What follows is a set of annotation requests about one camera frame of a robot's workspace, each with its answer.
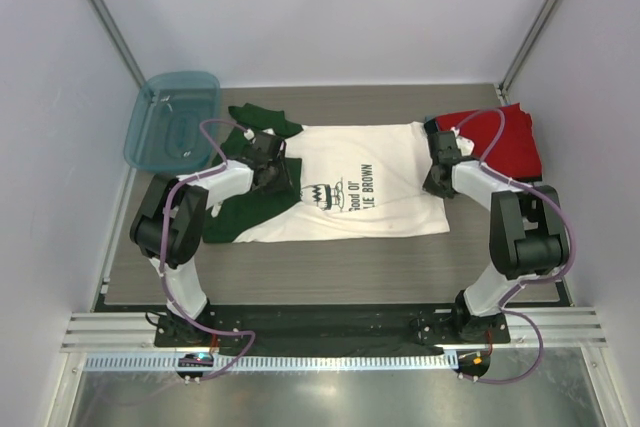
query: white t-shirt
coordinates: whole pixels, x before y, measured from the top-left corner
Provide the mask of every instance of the white t-shirt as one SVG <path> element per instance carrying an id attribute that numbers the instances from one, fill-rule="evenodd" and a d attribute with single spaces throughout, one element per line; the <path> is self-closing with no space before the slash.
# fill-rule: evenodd
<path id="1" fill-rule="evenodd" d="M 422 190 L 431 167 L 420 122 L 305 127 L 287 139 L 302 159 L 301 200 L 234 242 L 411 237 L 449 231 L 442 199 Z"/>

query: green shirt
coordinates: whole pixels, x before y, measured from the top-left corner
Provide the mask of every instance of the green shirt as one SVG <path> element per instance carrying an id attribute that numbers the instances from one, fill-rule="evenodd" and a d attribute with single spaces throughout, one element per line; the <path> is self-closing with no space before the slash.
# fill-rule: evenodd
<path id="1" fill-rule="evenodd" d="M 289 138 L 302 132 L 302 126 L 285 119 L 283 111 L 263 109 L 253 104 L 244 107 L 229 107 L 231 117 L 244 127 L 253 130 L 273 129 L 276 135 Z M 240 129 L 234 129 L 220 146 L 228 157 L 239 155 L 249 141 Z M 219 165 L 218 156 L 212 166 Z M 264 194 L 256 190 L 225 200 L 216 217 L 207 214 L 204 221 L 202 240 L 206 243 L 233 242 L 238 235 L 256 225 L 272 219 L 300 202 L 300 175 L 302 159 L 286 158 L 287 169 L 293 189 Z"/>

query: cartoon graphic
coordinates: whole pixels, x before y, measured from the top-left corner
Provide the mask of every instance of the cartoon graphic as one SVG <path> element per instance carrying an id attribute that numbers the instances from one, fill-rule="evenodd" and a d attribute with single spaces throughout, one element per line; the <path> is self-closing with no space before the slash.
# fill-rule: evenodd
<path id="1" fill-rule="evenodd" d="M 322 210 L 342 211 L 344 207 L 342 179 L 336 182 L 334 187 L 331 187 L 330 184 L 313 184 L 302 187 L 300 200 L 306 204 L 314 204 Z"/>

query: wood grain surface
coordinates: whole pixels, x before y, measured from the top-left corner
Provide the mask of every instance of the wood grain surface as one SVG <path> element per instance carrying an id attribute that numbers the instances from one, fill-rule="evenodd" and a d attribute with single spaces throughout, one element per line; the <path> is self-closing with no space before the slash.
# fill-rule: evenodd
<path id="1" fill-rule="evenodd" d="M 229 89 L 228 105 L 252 102 L 284 110 L 307 125 L 373 125 L 498 104 L 492 85 L 344 86 Z M 220 138 L 226 137 L 221 129 Z M 129 240 L 129 226 L 150 174 L 136 174 L 110 273 L 108 304 L 162 304 L 160 282 Z M 275 244 L 201 244 L 200 282 L 213 303 L 323 304 L 450 302 L 489 261 L 489 215 L 469 199 L 445 202 L 451 232 L 406 239 Z M 556 301 L 553 285 L 526 289 L 518 300 Z"/>

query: blue plastic tray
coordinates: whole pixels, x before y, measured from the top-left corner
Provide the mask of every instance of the blue plastic tray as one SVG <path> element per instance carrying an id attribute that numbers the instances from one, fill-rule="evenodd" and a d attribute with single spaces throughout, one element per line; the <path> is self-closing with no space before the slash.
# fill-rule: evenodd
<path id="1" fill-rule="evenodd" d="M 206 167 L 213 148 L 200 122 L 218 117 L 220 84 L 206 72 L 157 75 L 142 86 L 129 123 L 124 157 L 149 172 L 188 174 Z M 212 137 L 216 125 L 207 131 Z"/>

